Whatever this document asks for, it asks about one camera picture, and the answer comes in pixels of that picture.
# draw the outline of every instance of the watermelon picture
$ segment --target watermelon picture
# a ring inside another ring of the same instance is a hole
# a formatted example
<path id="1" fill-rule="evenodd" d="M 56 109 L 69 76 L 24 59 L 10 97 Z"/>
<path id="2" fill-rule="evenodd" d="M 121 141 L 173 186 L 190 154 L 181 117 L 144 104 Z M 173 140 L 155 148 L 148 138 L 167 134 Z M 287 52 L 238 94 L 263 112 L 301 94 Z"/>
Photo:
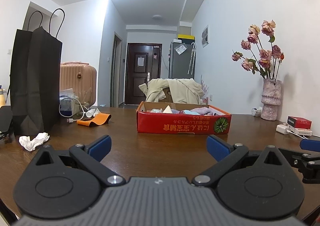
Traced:
<path id="1" fill-rule="evenodd" d="M 229 126 L 229 121 L 225 117 L 218 118 L 214 124 L 213 130 L 215 133 L 222 133 L 224 132 Z"/>

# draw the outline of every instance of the wooden table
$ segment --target wooden table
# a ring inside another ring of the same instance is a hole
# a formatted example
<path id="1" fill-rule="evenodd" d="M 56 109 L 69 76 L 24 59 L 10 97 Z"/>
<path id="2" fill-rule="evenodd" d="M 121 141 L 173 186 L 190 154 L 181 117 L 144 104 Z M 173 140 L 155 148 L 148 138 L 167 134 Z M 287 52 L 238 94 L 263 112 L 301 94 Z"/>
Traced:
<path id="1" fill-rule="evenodd" d="M 136 130 L 134 109 L 102 108 L 112 114 L 109 124 L 85 127 L 67 124 L 61 119 L 50 131 L 55 149 L 68 149 L 76 143 L 89 144 L 108 134 L 112 138 L 111 152 L 102 163 L 129 179 L 131 176 L 162 177 L 186 176 L 191 180 L 215 160 L 206 151 L 206 135 L 143 134 Z M 262 120 L 251 115 L 232 115 L 228 135 L 221 135 L 230 145 L 243 143 L 251 150 L 262 150 L 266 145 L 301 150 L 299 138 L 276 132 L 279 122 Z M 20 214 L 12 198 L 12 190 L 18 178 L 35 155 L 19 144 L 0 142 L 0 198 L 16 214 Z M 303 219 L 320 204 L 320 185 L 304 184 L 305 200 L 298 213 Z"/>

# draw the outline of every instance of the gray gripper base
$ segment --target gray gripper base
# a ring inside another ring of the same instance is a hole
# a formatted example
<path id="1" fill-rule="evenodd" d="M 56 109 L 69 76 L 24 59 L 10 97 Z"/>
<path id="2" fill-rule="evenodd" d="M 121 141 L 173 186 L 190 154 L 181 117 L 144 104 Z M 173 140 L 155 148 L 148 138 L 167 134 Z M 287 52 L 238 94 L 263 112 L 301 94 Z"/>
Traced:
<path id="1" fill-rule="evenodd" d="M 23 216 L 15 226 L 302 226 L 295 217 L 260 222 L 224 208 L 209 188 L 191 186 L 184 177 L 132 177 L 109 187 L 88 211 L 75 217 L 43 221 Z"/>

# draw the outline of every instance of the pink cloth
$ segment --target pink cloth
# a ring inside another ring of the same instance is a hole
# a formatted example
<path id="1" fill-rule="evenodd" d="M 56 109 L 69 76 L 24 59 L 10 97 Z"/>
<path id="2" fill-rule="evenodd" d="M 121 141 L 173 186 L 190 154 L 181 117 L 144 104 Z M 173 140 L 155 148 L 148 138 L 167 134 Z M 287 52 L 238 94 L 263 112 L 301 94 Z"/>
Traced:
<path id="1" fill-rule="evenodd" d="M 212 109 L 209 109 L 207 107 L 202 107 L 202 108 L 194 108 L 191 111 L 197 112 L 200 115 L 214 115 L 214 112 Z"/>

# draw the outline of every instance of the pink suitcase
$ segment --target pink suitcase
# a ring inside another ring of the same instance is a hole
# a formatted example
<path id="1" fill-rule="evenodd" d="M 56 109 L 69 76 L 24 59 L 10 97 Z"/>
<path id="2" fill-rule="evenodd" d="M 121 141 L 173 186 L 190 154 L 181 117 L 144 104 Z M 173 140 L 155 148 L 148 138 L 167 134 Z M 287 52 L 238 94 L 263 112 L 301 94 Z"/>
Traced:
<path id="1" fill-rule="evenodd" d="M 72 88 L 81 104 L 92 106 L 96 101 L 97 70 L 88 63 L 66 62 L 60 66 L 60 90 Z"/>

